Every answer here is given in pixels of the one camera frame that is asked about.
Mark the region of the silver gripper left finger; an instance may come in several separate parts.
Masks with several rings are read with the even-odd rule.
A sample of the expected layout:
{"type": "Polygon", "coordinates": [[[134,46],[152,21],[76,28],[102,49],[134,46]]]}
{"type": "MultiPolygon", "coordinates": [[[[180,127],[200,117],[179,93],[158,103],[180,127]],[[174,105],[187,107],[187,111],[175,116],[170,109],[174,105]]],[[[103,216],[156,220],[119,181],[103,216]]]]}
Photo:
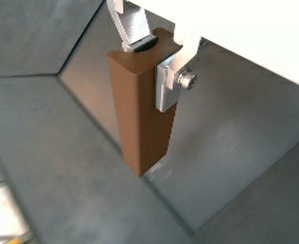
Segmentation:
{"type": "Polygon", "coordinates": [[[128,0],[107,0],[107,6],[123,40],[123,50],[148,51],[158,43],[158,37],[150,30],[146,10],[128,0]]]}

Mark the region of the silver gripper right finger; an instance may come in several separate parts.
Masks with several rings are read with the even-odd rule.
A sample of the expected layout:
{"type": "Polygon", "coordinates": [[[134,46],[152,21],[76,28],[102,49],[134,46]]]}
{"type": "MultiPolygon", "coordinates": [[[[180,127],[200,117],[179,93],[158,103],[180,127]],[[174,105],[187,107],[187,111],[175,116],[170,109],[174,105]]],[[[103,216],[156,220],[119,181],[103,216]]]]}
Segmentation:
{"type": "Polygon", "coordinates": [[[182,48],[158,65],[156,70],[155,106],[162,112],[178,102],[182,91],[191,90],[198,82],[192,67],[202,39],[192,28],[176,24],[174,40],[182,48]]]}

